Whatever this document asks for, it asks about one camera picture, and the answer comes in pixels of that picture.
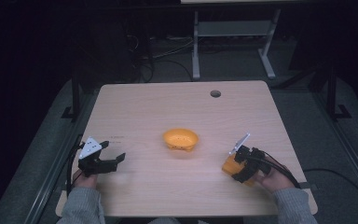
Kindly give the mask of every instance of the wooden table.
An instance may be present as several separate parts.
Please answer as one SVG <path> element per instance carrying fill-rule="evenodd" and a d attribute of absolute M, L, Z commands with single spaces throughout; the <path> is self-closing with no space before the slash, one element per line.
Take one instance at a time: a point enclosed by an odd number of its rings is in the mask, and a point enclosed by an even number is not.
<path fill-rule="evenodd" d="M 211 91 L 220 91 L 212 97 Z M 169 150 L 164 132 L 199 135 L 192 152 Z M 279 112 L 263 81 L 103 86 L 83 141 L 110 141 L 102 160 L 126 152 L 115 173 L 99 175 L 104 212 L 111 217 L 225 217 L 277 213 L 259 186 L 242 185 L 221 168 L 246 133 L 247 147 L 267 151 L 306 182 Z M 73 172 L 77 169 L 77 159 Z M 317 205 L 309 189 L 310 208 Z M 61 214 L 65 192 L 57 205 Z"/>

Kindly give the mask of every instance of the person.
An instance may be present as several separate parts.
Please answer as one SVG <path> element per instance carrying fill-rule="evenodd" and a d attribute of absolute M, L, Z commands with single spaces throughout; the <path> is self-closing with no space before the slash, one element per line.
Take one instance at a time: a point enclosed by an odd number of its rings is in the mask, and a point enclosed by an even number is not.
<path fill-rule="evenodd" d="M 77 170 L 74 177 L 74 188 L 62 209 L 59 224 L 89 223 L 104 224 L 101 194 L 96 190 L 97 175 L 85 177 Z M 317 223 L 310 212 L 308 193 L 297 189 L 293 183 L 279 171 L 271 168 L 268 175 L 255 174 L 252 179 L 264 187 L 273 196 L 278 207 L 278 222 L 284 224 Z M 150 224 L 178 224 L 175 218 L 157 218 Z"/>
<path fill-rule="evenodd" d="M 81 170 L 74 173 L 74 188 L 63 206 L 62 218 L 57 223 L 105 224 L 97 178 L 97 175 L 86 177 Z"/>

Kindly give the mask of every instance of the gray cloth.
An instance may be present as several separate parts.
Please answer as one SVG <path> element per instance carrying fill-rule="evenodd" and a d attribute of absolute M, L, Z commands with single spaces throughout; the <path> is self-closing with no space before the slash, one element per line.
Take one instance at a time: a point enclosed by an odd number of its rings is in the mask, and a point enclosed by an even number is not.
<path fill-rule="evenodd" d="M 104 224 L 101 194 L 96 189 L 74 188 L 62 209 L 59 224 Z"/>
<path fill-rule="evenodd" d="M 317 223 L 310 213 L 308 194 L 302 189 L 281 189 L 273 194 L 280 224 Z M 74 188 L 62 210 L 59 224 L 104 224 L 101 194 L 95 189 Z M 156 219 L 155 223 L 177 224 L 175 218 Z"/>
<path fill-rule="evenodd" d="M 278 206 L 278 222 L 281 224 L 317 223 L 310 213 L 308 193 L 302 189 L 280 189 L 272 196 Z"/>

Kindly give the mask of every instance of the bowl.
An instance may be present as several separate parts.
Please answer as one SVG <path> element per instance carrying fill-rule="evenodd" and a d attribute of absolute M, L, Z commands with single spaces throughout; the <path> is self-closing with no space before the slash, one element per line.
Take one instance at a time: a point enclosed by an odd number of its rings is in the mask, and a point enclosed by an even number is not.
<path fill-rule="evenodd" d="M 196 133 L 189 129 L 170 129 L 163 134 L 165 144 L 169 149 L 192 151 L 199 141 Z"/>

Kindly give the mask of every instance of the hand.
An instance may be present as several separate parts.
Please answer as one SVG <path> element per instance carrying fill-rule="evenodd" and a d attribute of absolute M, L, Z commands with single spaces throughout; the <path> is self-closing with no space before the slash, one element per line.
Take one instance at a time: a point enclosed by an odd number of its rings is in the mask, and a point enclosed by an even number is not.
<path fill-rule="evenodd" d="M 266 160 L 271 161 L 280 166 L 280 164 L 278 164 L 270 157 L 266 157 Z M 281 172 L 277 171 L 273 167 L 271 167 L 271 171 L 268 175 L 262 176 L 256 173 L 254 176 L 252 176 L 252 179 L 259 183 L 261 186 L 263 186 L 270 193 L 273 193 L 279 189 L 289 189 L 295 187 L 285 175 L 281 174 Z"/>
<path fill-rule="evenodd" d="M 96 189 L 97 188 L 97 178 L 98 175 L 90 175 L 86 177 L 81 170 L 77 170 L 72 179 L 75 180 L 74 188 L 89 188 L 89 189 Z"/>

